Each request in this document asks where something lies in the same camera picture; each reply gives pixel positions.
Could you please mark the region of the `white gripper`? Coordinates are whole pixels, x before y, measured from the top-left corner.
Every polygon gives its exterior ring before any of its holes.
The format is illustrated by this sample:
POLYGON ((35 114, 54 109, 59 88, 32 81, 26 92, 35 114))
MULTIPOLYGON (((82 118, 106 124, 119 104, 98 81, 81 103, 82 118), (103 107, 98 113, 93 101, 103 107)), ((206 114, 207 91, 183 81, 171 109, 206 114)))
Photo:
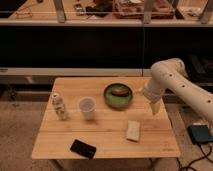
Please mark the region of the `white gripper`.
POLYGON ((159 100, 162 98, 164 92, 165 87, 161 86, 154 79, 150 79, 142 89, 142 94, 151 102, 150 107, 153 115, 159 112, 159 100))

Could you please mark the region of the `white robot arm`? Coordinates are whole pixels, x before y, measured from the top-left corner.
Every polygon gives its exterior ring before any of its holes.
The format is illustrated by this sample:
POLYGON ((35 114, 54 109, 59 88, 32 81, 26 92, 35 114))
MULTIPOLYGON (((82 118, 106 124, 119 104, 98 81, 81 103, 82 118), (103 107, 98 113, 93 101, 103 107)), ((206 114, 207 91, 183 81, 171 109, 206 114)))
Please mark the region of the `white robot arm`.
POLYGON ((184 62, 179 58, 158 61, 151 66, 151 79, 144 85, 143 95, 157 103, 166 89, 171 90, 195 112, 213 124, 213 94, 187 80, 184 62))

